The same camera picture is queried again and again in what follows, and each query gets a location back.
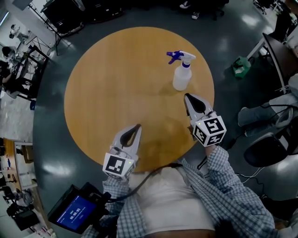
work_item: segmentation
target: white pillar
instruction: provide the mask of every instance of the white pillar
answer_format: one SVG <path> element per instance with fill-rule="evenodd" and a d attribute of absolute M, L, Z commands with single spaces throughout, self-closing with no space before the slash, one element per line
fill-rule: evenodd
<path fill-rule="evenodd" d="M 45 42 L 48 46 L 55 45 L 55 34 L 47 29 L 42 22 L 28 7 L 23 11 L 11 3 L 11 0 L 5 0 L 6 9 L 21 23 L 23 23 L 34 35 Z"/>

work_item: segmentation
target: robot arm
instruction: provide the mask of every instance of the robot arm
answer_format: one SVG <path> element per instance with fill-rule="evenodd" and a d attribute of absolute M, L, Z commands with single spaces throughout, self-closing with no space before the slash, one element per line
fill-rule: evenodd
<path fill-rule="evenodd" d="M 137 151 L 140 145 L 142 127 L 140 124 L 128 126 L 119 131 L 106 153 L 103 171 L 116 179 L 126 180 L 137 165 Z"/>
<path fill-rule="evenodd" d="M 217 116 L 210 103 L 194 94 L 184 95 L 186 113 L 190 117 L 190 131 L 205 147 L 218 144 L 227 131 L 221 116 Z"/>

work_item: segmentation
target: round wooden table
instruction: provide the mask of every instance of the round wooden table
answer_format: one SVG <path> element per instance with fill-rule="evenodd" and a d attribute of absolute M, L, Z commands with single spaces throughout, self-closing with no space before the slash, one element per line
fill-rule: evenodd
<path fill-rule="evenodd" d="M 172 86 L 174 70 L 167 51 L 194 54 L 186 90 Z M 214 101 L 210 69 L 198 50 L 183 37 L 160 28 L 135 27 L 115 32 L 94 44 L 74 67 L 66 88 L 64 112 L 76 144 L 103 164 L 117 132 L 140 123 L 142 138 L 135 171 L 166 165 L 194 141 L 183 96 L 195 93 Z"/>

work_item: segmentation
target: blue spray trigger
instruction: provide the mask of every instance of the blue spray trigger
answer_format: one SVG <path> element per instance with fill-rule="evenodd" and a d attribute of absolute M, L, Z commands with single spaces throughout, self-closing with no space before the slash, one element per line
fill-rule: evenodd
<path fill-rule="evenodd" d="M 174 52 L 167 52 L 167 55 L 172 57 L 171 61 L 169 62 L 169 65 L 174 63 L 176 60 L 181 60 L 180 56 L 184 56 L 184 54 L 181 53 L 180 50 Z"/>

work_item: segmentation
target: bottle body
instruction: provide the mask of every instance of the bottle body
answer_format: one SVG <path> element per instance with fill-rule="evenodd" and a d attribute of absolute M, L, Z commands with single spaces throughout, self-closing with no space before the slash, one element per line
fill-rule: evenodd
<path fill-rule="evenodd" d="M 182 64 L 176 68 L 173 78 L 173 87 L 178 91 L 183 91 L 187 88 L 190 82 L 192 73 L 190 66 L 185 68 Z"/>

